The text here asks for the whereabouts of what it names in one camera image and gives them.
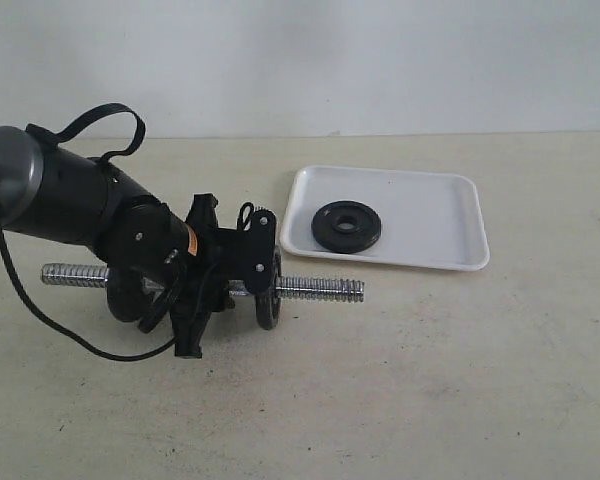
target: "white plastic tray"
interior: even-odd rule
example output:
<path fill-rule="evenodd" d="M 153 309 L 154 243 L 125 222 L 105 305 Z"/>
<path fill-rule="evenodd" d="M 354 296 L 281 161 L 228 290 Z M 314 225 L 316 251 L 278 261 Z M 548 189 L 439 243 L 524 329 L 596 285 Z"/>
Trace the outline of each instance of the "white plastic tray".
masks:
<path fill-rule="evenodd" d="M 364 203 L 380 216 L 382 235 L 368 250 L 332 253 L 314 240 L 314 214 L 338 200 Z M 465 271 L 489 262 L 478 190 L 451 174 L 306 167 L 296 175 L 280 239 L 289 253 L 308 257 Z"/>

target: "table surface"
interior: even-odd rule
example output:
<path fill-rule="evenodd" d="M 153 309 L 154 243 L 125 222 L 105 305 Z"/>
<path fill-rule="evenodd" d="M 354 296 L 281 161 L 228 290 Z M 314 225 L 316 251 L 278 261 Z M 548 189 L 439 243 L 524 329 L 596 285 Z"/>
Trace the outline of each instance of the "table surface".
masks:
<path fill-rule="evenodd" d="M 116 140 L 70 148 L 97 155 Z M 184 215 L 213 192 L 284 214 L 311 164 L 466 175 L 491 262 L 450 273 L 284 256 L 366 281 L 361 305 L 249 299 L 202 360 L 98 359 L 33 318 L 0 261 L 0 479 L 600 479 L 600 133 L 149 140 L 118 165 Z M 46 313 L 121 354 L 169 336 L 115 321 L 100 290 L 45 287 L 86 249 L 8 235 Z"/>

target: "white wall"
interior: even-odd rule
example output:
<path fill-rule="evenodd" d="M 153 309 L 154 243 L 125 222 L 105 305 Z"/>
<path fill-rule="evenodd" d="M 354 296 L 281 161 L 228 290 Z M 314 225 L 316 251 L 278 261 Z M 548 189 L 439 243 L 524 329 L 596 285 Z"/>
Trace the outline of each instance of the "white wall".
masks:
<path fill-rule="evenodd" d="M 150 136 L 600 129 L 600 0 L 0 0 L 0 123 L 108 101 Z"/>

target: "silver threaded rod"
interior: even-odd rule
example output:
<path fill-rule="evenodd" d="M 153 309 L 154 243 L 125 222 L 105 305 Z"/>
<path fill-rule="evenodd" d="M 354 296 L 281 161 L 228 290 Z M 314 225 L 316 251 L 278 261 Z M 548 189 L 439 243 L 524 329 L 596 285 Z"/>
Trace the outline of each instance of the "silver threaded rod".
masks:
<path fill-rule="evenodd" d="M 45 285 L 88 288 L 105 288 L 108 278 L 109 269 L 105 266 L 66 263 L 48 263 L 42 267 L 40 275 Z M 275 287 L 280 298 L 347 303 L 364 301 L 364 282 L 359 280 L 279 277 Z M 147 292 L 162 290 L 162 286 L 148 279 L 145 279 L 144 288 Z M 229 293 L 240 297 L 251 295 L 240 280 L 230 282 Z"/>

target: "black washer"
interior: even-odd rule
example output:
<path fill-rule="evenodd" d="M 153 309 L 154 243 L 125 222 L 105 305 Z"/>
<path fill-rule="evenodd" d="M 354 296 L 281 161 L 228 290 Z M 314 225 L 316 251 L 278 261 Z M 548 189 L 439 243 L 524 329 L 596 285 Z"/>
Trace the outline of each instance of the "black washer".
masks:
<path fill-rule="evenodd" d="M 342 200 L 325 205 L 316 212 L 311 232 L 316 241 L 334 253 L 357 253 L 380 238 L 382 222 L 367 205 Z"/>

